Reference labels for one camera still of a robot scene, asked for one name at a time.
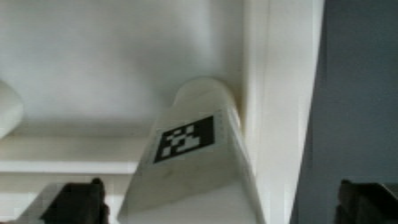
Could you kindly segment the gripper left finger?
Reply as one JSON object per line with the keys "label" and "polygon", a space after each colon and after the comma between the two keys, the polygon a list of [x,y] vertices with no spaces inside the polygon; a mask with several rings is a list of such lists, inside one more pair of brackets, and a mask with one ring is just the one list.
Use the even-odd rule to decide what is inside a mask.
{"label": "gripper left finger", "polygon": [[52,183],[16,219],[16,224],[109,224],[105,195],[100,178],[89,182]]}

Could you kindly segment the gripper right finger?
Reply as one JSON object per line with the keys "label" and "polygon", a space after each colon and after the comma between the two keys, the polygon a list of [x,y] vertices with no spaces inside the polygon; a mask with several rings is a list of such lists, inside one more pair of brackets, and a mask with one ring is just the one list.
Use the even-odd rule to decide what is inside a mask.
{"label": "gripper right finger", "polygon": [[398,183],[341,181],[334,224],[398,224]]}

